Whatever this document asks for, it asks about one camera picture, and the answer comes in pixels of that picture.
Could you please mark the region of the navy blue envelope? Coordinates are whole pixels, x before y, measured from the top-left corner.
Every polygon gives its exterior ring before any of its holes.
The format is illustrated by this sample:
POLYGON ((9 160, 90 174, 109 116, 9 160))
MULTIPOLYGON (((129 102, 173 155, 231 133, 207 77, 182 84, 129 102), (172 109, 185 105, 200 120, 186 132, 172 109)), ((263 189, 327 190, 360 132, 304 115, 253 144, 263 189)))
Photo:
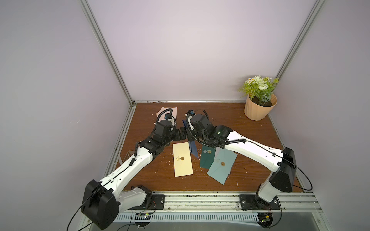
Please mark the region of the navy blue envelope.
POLYGON ((184 124, 185 135, 186 135, 186 138, 189 142, 190 152, 195 158, 199 159, 195 139, 192 138, 192 136, 189 134, 187 122, 184 119, 182 121, 183 121, 183 124, 184 124))

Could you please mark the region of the cream yellow envelope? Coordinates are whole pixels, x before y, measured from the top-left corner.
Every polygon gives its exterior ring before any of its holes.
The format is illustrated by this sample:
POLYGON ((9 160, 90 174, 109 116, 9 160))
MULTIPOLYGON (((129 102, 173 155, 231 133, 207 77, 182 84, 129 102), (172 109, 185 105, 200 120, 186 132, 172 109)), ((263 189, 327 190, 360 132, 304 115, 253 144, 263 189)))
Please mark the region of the cream yellow envelope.
POLYGON ((173 161, 175 177, 193 174, 190 148, 187 142, 173 144, 173 161))

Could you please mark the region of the teal envelope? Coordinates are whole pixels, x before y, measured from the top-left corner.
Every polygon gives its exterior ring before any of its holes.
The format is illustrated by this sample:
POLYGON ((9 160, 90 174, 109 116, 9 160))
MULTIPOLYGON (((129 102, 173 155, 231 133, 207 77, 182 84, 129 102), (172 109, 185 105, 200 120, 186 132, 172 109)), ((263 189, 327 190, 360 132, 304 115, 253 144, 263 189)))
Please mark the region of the teal envelope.
POLYGON ((224 185, 228 175, 231 173, 236 158, 236 153, 227 149, 216 148, 214 161, 207 174, 224 185))

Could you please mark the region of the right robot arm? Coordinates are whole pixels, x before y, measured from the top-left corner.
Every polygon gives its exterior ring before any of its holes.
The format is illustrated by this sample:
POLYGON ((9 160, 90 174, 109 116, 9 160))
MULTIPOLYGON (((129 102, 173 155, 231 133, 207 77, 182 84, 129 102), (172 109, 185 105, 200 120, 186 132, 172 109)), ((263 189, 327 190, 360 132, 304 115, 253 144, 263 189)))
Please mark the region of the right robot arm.
POLYGON ((212 147, 222 148, 248 157, 270 170, 269 177, 258 187, 252 199, 243 199, 243 210, 272 209, 280 192, 292 192, 294 178, 299 167, 294 151, 268 147, 250 140, 224 125, 214 126, 208 114, 197 114, 193 110, 186 113, 186 131, 189 141, 212 147))

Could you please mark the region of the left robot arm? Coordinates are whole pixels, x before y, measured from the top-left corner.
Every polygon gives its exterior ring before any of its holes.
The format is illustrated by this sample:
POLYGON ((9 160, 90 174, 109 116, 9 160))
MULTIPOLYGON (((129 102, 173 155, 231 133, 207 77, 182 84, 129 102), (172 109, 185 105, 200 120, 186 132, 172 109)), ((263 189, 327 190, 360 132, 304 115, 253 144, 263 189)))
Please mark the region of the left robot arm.
POLYGON ((119 195, 126 185, 148 164, 150 164, 171 142, 184 138, 184 129, 177 129, 173 109, 163 110, 155 122, 151 134, 137 142, 135 151, 119 168, 100 181, 91 180, 85 187, 81 206, 78 208, 92 224, 100 230, 108 228, 117 215, 127 209, 149 205, 151 191, 137 186, 119 195))

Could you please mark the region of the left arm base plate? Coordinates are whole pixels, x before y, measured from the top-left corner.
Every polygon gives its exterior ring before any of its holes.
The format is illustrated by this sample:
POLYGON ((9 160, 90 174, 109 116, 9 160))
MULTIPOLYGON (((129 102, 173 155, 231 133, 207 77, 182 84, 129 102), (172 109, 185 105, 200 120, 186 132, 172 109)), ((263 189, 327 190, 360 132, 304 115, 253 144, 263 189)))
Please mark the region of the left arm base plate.
POLYGON ((164 203, 164 194, 153 194, 142 205, 133 207, 131 210, 164 210, 164 203))

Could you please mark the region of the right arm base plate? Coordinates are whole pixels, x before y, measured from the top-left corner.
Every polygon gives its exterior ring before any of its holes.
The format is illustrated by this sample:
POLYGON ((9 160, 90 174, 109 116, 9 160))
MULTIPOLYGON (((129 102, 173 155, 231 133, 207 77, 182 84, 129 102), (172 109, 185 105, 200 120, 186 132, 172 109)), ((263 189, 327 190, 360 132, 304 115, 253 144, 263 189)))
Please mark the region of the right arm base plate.
POLYGON ((239 195, 241 210, 280 210, 281 206, 278 197, 275 196, 271 202, 267 202, 258 195, 241 194, 239 195))

